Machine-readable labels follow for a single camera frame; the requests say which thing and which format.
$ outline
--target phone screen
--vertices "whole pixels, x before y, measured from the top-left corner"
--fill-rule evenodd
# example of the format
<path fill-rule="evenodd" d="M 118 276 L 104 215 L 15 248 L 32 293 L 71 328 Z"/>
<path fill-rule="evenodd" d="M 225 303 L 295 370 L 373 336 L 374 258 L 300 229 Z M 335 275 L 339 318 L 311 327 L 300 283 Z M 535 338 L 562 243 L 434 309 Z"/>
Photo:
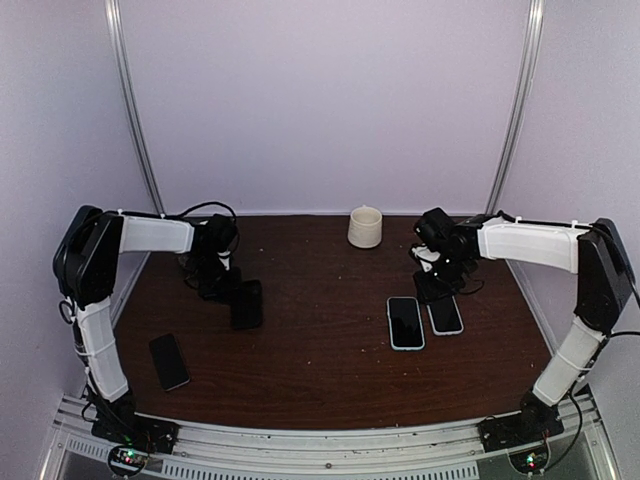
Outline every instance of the phone screen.
<path fill-rule="evenodd" d="M 387 300 L 392 347 L 403 350 L 424 348 L 419 308 L 415 298 L 392 297 Z"/>
<path fill-rule="evenodd" d="M 182 360 L 178 342 L 172 334 L 168 333 L 151 340 L 149 350 L 164 390 L 173 390 L 189 382 L 189 372 Z"/>
<path fill-rule="evenodd" d="M 428 309 L 434 333 L 462 332 L 462 320 L 453 297 L 430 303 Z"/>

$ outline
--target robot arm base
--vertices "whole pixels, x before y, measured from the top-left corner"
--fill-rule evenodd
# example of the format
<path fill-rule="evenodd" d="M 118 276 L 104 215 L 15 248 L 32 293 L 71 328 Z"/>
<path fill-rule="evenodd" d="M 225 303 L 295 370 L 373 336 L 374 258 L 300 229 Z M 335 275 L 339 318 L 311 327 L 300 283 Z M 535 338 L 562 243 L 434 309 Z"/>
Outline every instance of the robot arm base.
<path fill-rule="evenodd" d="M 522 410 L 504 417 L 488 417 L 478 424 L 485 452 L 494 452 L 535 443 L 564 432 L 558 407 L 549 407 L 528 392 Z"/>

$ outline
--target white cup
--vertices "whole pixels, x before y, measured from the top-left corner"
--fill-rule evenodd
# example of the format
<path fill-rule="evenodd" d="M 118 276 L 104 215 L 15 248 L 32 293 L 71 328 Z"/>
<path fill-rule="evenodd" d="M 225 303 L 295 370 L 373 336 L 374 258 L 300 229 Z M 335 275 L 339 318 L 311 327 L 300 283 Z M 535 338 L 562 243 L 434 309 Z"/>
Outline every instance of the white cup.
<path fill-rule="evenodd" d="M 377 247 L 382 241 L 382 213 L 380 210 L 363 205 L 351 212 L 347 239 L 354 247 Z"/>

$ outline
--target white wall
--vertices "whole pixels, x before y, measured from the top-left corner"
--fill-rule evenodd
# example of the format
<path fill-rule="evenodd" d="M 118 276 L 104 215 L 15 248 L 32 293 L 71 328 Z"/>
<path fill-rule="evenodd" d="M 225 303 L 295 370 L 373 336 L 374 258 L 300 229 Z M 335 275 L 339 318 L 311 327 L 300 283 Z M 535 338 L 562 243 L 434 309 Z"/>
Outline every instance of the white wall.
<path fill-rule="evenodd" d="M 122 2 L 167 210 L 484 209 L 528 2 Z"/>
<path fill-rule="evenodd" d="M 500 207 L 545 220 L 612 218 L 640 274 L 640 3 L 547 2 L 542 47 Z M 569 274 L 524 266 L 561 341 L 575 307 Z M 632 301 L 617 329 L 640 330 Z M 640 344 L 612 341 L 589 376 L 628 480 L 640 469 Z"/>
<path fill-rule="evenodd" d="M 0 477 L 33 478 L 63 392 L 83 380 L 52 257 L 76 209 L 150 209 L 104 3 L 3 2 L 0 15 Z M 122 287 L 140 257 L 121 264 Z"/>

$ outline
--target phone case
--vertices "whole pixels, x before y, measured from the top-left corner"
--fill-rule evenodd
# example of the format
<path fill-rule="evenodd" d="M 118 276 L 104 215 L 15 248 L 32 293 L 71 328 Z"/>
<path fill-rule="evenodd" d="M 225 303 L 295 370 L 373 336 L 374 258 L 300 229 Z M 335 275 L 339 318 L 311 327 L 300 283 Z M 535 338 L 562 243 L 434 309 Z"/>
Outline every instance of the phone case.
<path fill-rule="evenodd" d="M 416 302 L 416 311 L 418 312 L 418 324 L 420 325 L 420 337 L 422 338 L 422 345 L 419 347 L 397 347 L 393 344 L 393 328 L 391 327 L 391 315 L 389 312 L 389 300 L 392 298 L 411 298 Z M 424 339 L 424 328 L 422 327 L 422 315 L 420 314 L 420 304 L 418 300 L 414 297 L 389 297 L 387 299 L 387 323 L 389 324 L 389 344 L 391 348 L 397 352 L 415 352 L 418 350 L 423 350 L 426 346 L 426 341 Z"/>
<path fill-rule="evenodd" d="M 456 307 L 456 312 L 458 313 L 458 318 L 460 319 L 460 330 L 456 330 L 453 332 L 439 332 L 436 330 L 436 326 L 433 323 L 433 315 L 431 315 L 431 307 L 427 304 L 427 313 L 429 314 L 429 323 L 431 323 L 431 331 L 434 335 L 438 337 L 447 337 L 449 335 L 460 335 L 464 332 L 464 323 L 462 323 L 462 315 L 460 315 L 460 310 L 458 310 L 458 302 L 453 298 L 453 305 Z"/>

